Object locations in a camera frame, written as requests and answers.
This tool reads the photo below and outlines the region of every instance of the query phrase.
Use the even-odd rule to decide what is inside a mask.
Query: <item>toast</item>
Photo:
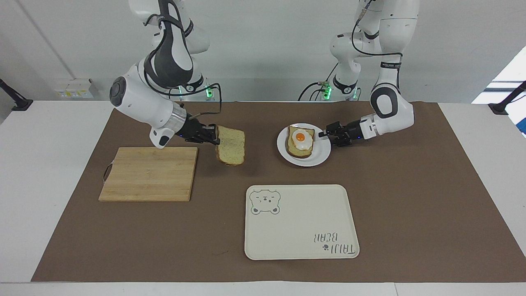
[[[307,133],[312,137],[312,145],[308,150],[299,150],[294,146],[294,141],[292,139],[292,134],[294,134],[297,130],[305,130]],[[312,155],[312,148],[314,147],[314,133],[315,131],[312,129],[301,129],[295,126],[289,126],[289,135],[287,137],[287,152],[296,158],[299,159],[306,159],[309,156]]]
[[[217,137],[221,140],[216,146],[217,159],[230,166],[242,165],[245,162],[245,132],[218,125]]]

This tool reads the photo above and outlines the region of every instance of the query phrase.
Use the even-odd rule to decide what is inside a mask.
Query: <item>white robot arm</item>
[[[371,92],[375,113],[345,126],[340,122],[328,125],[320,135],[329,135],[334,145],[347,146],[352,140],[367,140],[414,124],[413,107],[400,93],[398,74],[402,52],[414,34],[419,6],[419,0],[360,0],[352,33],[332,40],[331,53],[338,59],[332,93],[344,100],[358,83],[361,67],[356,59],[382,56],[380,74]]]
[[[115,80],[111,103],[125,115],[151,125],[150,139],[160,149],[174,135],[218,145],[214,125],[200,124],[169,99],[178,96],[171,94],[174,89],[182,93],[180,87],[187,94],[212,88],[191,56],[208,50],[208,37],[194,26],[181,0],[129,0],[129,5],[145,25],[156,25],[160,32],[154,36],[155,49]]]

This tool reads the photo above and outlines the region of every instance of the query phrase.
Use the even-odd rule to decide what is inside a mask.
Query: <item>fried egg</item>
[[[306,130],[298,129],[292,134],[292,142],[298,150],[309,150],[312,147],[312,136]]]

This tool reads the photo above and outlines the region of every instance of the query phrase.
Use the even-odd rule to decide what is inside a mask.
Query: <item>brown tablecloth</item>
[[[414,103],[415,125],[301,168],[278,153],[289,124],[319,127],[372,113],[366,102],[225,103],[201,117],[243,129],[246,163],[227,167],[198,146],[189,203],[101,203],[102,174],[121,146],[151,146],[150,127],[113,111],[33,281],[524,282],[526,260],[437,104]],[[187,103],[192,113],[210,103]],[[251,261],[244,254],[251,185],[341,184],[360,255]]]

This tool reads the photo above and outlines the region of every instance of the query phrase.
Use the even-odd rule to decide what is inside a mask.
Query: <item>bear face outline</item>
[[[261,212],[270,212],[273,215],[277,215],[280,211],[279,201],[281,200],[281,194],[277,191],[252,191],[249,198],[252,203],[250,212],[254,215],[259,215]]]

